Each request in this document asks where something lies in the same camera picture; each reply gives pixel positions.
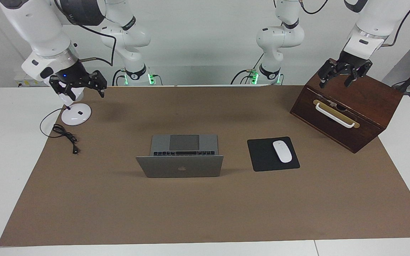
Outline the white desk lamp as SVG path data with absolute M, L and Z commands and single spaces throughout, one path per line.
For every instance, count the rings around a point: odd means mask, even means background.
M 61 115 L 61 120 L 68 126 L 78 126 L 91 117 L 91 107 L 88 104 L 80 103 L 84 97 L 83 91 L 84 88 L 72 89 L 72 92 L 75 94 L 75 100 L 64 94 L 59 95 L 66 106 L 66 110 Z

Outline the silver laptop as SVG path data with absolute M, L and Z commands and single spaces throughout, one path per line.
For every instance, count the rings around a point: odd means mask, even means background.
M 136 160 L 148 178 L 219 177 L 224 156 L 216 134 L 155 134 Z

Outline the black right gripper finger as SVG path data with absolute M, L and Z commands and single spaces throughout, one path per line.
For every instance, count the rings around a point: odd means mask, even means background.
M 101 74 L 101 71 L 96 70 L 88 74 L 88 88 L 96 90 L 101 98 L 105 97 L 105 90 L 107 89 L 107 80 Z
M 64 102 L 75 102 L 77 100 L 78 96 L 69 85 L 62 86 L 60 81 L 49 81 L 49 85 Z

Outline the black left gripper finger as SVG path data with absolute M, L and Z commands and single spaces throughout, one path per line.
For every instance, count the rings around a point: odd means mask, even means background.
M 335 61 L 333 59 L 326 60 L 324 65 L 322 65 L 317 74 L 320 79 L 319 86 L 321 89 L 325 88 L 326 84 L 339 75 L 342 70 L 345 69 L 345 63 L 341 63 L 339 61 Z
M 346 87 L 349 87 L 358 78 L 366 76 L 367 72 L 372 67 L 372 65 L 373 63 L 370 60 L 367 60 L 359 68 L 355 68 L 353 65 L 347 65 L 347 67 L 345 68 L 345 74 L 348 74 L 348 77 L 345 80 L 344 85 Z

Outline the dark wooden box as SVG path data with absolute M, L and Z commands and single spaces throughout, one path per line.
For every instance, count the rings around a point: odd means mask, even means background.
M 378 137 L 389 125 L 403 93 L 369 76 L 344 85 L 348 74 L 342 70 L 321 89 L 318 74 L 303 87 L 291 114 L 331 138 L 352 153 L 357 153 Z M 316 110 L 315 104 L 356 125 L 346 128 Z

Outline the black mouse pad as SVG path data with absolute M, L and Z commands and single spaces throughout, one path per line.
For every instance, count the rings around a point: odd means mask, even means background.
M 278 159 L 278 156 L 272 146 L 272 143 L 277 140 L 282 140 L 288 145 L 293 156 L 291 162 L 282 163 Z M 255 172 L 292 170 L 300 168 L 300 163 L 290 137 L 249 139 L 247 141 L 247 145 L 252 161 L 252 167 Z

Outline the brown table mat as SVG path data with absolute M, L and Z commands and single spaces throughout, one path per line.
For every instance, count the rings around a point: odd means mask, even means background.
M 300 86 L 87 90 L 91 118 L 48 139 L 0 246 L 410 237 L 410 191 L 375 139 L 353 154 L 290 114 Z M 154 134 L 214 133 L 211 178 L 147 178 Z M 249 139 L 290 137 L 299 169 L 255 172 Z

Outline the white computer mouse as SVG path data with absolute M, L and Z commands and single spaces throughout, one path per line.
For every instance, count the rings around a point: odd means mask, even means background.
M 287 162 L 292 161 L 293 159 L 292 153 L 288 145 L 284 141 L 282 140 L 274 141 L 272 143 L 272 146 L 280 162 L 287 163 Z

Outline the white power strip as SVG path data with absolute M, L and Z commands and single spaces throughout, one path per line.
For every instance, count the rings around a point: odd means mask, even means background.
M 37 81 L 31 76 L 27 75 L 24 71 L 20 71 L 15 74 L 14 81 L 18 87 L 45 87 L 44 82 Z

